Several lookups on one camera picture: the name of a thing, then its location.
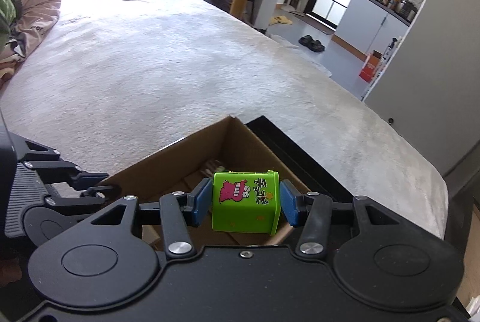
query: blue gripper pad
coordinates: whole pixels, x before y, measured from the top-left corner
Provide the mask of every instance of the blue gripper pad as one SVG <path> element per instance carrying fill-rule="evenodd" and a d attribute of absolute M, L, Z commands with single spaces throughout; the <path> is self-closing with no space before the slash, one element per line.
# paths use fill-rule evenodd
<path fill-rule="evenodd" d="M 212 205 L 213 180 L 208 180 L 202 190 L 195 196 L 192 222 L 194 227 L 200 226 Z"/>
<path fill-rule="evenodd" d="M 280 183 L 280 204 L 290 226 L 298 227 L 300 223 L 299 203 L 302 204 L 303 197 L 289 180 Z"/>

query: black slipper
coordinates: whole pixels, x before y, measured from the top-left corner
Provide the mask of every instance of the black slipper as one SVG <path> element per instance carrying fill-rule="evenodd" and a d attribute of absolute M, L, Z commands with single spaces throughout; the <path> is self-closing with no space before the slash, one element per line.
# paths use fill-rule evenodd
<path fill-rule="evenodd" d="M 305 46 L 305 47 L 308 47 L 310 45 L 311 42 L 313 42 L 313 38 L 310 36 L 310 35 L 306 35 L 304 36 L 303 38 L 300 38 L 298 40 L 298 42 Z"/>
<path fill-rule="evenodd" d="M 321 53 L 322 51 L 325 51 L 325 46 L 320 41 L 312 41 L 308 45 L 308 48 L 315 53 Z"/>

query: mattress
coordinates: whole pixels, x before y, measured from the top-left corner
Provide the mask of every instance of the mattress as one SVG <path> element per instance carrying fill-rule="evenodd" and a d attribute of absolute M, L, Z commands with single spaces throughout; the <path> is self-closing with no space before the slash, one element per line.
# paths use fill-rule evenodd
<path fill-rule="evenodd" d="M 202 0 L 62 0 L 0 107 L 11 131 L 110 174 L 224 116 L 265 115 L 353 195 L 445 231 L 446 185 L 426 159 L 313 64 Z"/>

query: gray floor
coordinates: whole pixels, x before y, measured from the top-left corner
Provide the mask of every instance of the gray floor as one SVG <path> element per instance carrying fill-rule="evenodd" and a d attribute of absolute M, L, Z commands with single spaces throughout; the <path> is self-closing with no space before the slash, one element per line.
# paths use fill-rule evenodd
<path fill-rule="evenodd" d="M 330 41 L 331 35 L 326 35 L 322 31 L 304 23 L 294 14 L 289 14 L 282 10 L 275 11 L 275 16 L 287 16 L 293 21 L 292 25 L 275 24 L 268 27 L 267 33 L 270 35 L 279 35 L 292 44 L 299 44 L 298 40 L 305 35 L 311 35 L 318 39 L 325 46 L 323 53 L 314 53 L 308 48 L 300 46 L 301 51 L 308 60 L 314 64 L 323 65 L 332 72 L 333 81 L 348 90 L 355 97 L 360 99 L 366 90 L 368 83 L 359 77 L 363 62 L 340 47 L 337 43 Z"/>

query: cardboard flap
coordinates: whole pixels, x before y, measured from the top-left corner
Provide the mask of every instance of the cardboard flap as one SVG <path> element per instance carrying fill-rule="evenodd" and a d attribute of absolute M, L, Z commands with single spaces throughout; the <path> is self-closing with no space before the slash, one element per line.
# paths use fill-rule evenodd
<path fill-rule="evenodd" d="M 229 123 L 228 116 L 105 179 L 100 185 L 119 185 L 122 195 L 140 201 L 161 192 L 195 172 L 205 161 L 219 155 Z"/>
<path fill-rule="evenodd" d="M 272 150 L 237 118 L 232 118 L 229 124 L 218 159 L 234 172 L 275 170 L 280 180 L 290 180 L 302 193 L 309 191 Z"/>

